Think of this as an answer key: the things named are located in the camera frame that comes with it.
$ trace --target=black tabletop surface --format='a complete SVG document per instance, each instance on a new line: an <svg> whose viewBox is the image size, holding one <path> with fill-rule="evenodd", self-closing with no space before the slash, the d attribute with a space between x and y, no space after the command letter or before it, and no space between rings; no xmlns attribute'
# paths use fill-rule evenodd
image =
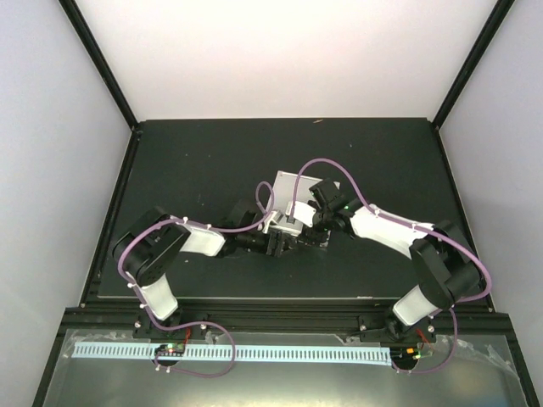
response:
<svg viewBox="0 0 543 407"><path fill-rule="evenodd" d="M143 124L115 222L115 239L149 208L214 223L259 181L298 172L308 160L334 159L366 198L390 212L462 227L439 141L426 119L152 120ZM331 177L326 164L308 176ZM98 296L131 297L110 253ZM232 258L180 254L167 272L179 298L397 298L417 282L411 262L367 240L334 232L328 248L301 248L275 259L238 251Z"/></svg>

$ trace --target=black metal frame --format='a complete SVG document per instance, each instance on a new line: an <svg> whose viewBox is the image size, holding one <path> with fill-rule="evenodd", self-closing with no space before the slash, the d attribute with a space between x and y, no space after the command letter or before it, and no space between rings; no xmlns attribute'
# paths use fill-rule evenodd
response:
<svg viewBox="0 0 543 407"><path fill-rule="evenodd" d="M64 313L64 318L57 337L54 340L53 349L49 356L42 381L37 390L36 399L33 404L36 407L42 405L45 400L67 330L87 328L133 330L134 322L137 321L141 313L141 310L137 307L136 299L105 300L98 298L98 285L100 270L105 257L108 255L109 241L112 236L113 227L126 189L128 177L132 170L140 138L143 134L143 125L137 122L90 28L84 20L80 9L77 7L76 1L59 0L59 2L74 26L81 42L91 56L93 63L96 65L99 74L102 76L121 113L125 117L126 123L131 128L132 136L126 150L126 155L105 217L104 226L98 240L96 253L92 260L91 269L81 296L81 306L76 309L67 309ZM445 122L447 115L452 110L463 88L466 86L469 77L482 58L484 51L489 46L501 22L505 19L513 2L514 0L498 0L496 2L477 41L474 43L471 52L467 56L451 89L445 97L439 112L436 114L433 122L429 123L434 128L437 143L443 152L452 186L455 186L455 182L449 163L446 160L439 129ZM468 232L467 239L473 246L473 238L469 234L466 216L463 212L462 203L456 187L454 193L456 203L462 212L462 222L464 222L465 230ZM347 333L358 329L358 318L362 313L382 313L390 304L386 301L375 304L372 300L342 300L327 301L326 303L318 300L307 300L303 303L296 302L294 304L285 304L284 301L271 300L258 303L254 301L184 300L181 302L181 306L184 311L189 313L205 313L211 321L220 323L226 328L235 327L236 331ZM529 405L538 406L539 402L535 395L534 386L530 380L509 316L493 311L494 305L490 297L486 301L479 300L471 304L458 306L456 313L460 333L505 335ZM438 333L452 333L451 319L448 315L438 315L434 320L434 326Z"/></svg>
<svg viewBox="0 0 543 407"><path fill-rule="evenodd" d="M208 304L193 304L186 307L188 313L206 313L210 321L222 324L226 328L236 328L243 332L250 329L252 332L314 332L347 334L358 329L358 316L361 312L380 313L381 309L373 306L365 308L336 309L336 307L323 307L322 312L326 318L308 318L314 313L305 309L297 309L283 306L283 310L273 311L252 309L250 313L239 305L217 309ZM34 407L42 406L53 377L54 368L62 348L64 337L69 329L108 329L133 331L137 321L139 309L67 309L60 324L59 331L54 340L53 348L43 373L42 380L36 392ZM529 406L539 406L534 385L529 379L528 370L511 321L507 314L500 313L471 313L458 310L459 332L462 335L504 335L513 362L517 369L524 394ZM438 334L451 335L453 332L452 321L445 313L434 319L434 327Z"/></svg>

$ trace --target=robotic arm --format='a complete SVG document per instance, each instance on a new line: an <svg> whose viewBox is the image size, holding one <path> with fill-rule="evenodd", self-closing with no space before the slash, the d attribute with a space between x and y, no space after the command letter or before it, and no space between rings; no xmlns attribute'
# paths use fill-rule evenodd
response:
<svg viewBox="0 0 543 407"><path fill-rule="evenodd" d="M418 223L382 211L375 205L364 206L359 199L347 199L331 180L316 180L309 191L314 200L288 202L284 213L269 209L261 230L232 234L220 233L217 228L187 218L172 217L162 209L152 209L115 244L114 258L119 261L128 245L150 226L168 220L168 225L150 232L137 243L122 264L122 269L130 273L140 287L147 306L157 318L164 320L177 308L165 270L179 252L221 258L237 248L244 248L279 257L296 248L298 243L325 245L330 231L372 239L411 259L417 273L418 284L398 300L385 317L385 329L394 340L401 340L411 326L425 316L438 309L449 309L480 282L479 270L465 254L421 231L438 231L467 248L465 237L450 222L437 226ZM259 215L255 204L240 201L220 227L243 228ZM303 227L274 227L297 222Z"/></svg>

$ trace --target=white wall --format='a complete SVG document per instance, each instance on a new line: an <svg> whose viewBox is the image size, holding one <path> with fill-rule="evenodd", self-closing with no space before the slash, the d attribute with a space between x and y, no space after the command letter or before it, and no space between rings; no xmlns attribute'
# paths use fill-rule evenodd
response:
<svg viewBox="0 0 543 407"><path fill-rule="evenodd" d="M0 404L26 406L130 132L57 1L0 1L0 50Z"/></svg>
<svg viewBox="0 0 543 407"><path fill-rule="evenodd" d="M136 117L429 117L495 0L78 0Z"/></svg>
<svg viewBox="0 0 543 407"><path fill-rule="evenodd" d="M515 2L442 135L496 307L543 388L543 2Z"/></svg>

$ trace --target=black frame post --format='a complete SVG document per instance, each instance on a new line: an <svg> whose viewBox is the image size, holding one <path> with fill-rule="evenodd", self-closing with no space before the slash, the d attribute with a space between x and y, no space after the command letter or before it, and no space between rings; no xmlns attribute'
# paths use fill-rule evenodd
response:
<svg viewBox="0 0 543 407"><path fill-rule="evenodd" d="M113 72L111 72L108 63L106 62L100 47L96 43L96 40L91 33L91 29L88 27L87 22L83 17L83 14L81 14L79 7L77 7L75 0L59 0L59 2L70 19L71 24L76 29L77 35L87 49L88 54L98 70L98 73L100 76L102 76L102 79L104 80L105 85L108 87L111 96L115 100L115 103L117 103L120 112L125 117L128 127L130 127L131 130L135 130L138 124L136 116L126 101L125 95L120 89Z"/></svg>
<svg viewBox="0 0 543 407"><path fill-rule="evenodd" d="M445 100L441 104L438 113L435 115L432 122L436 129L440 129L445 123L447 116L454 107L456 100L460 97L464 87L469 81L472 73L475 71L479 61L484 55L486 48L492 42L495 33L500 28L501 22L506 18L507 12L511 8L515 0L498 0L495 4L489 18L484 23L483 30L479 33L477 40L473 44L473 47L467 55L464 64L460 68L460 72L456 76L455 81L452 83L451 89L445 96Z"/></svg>

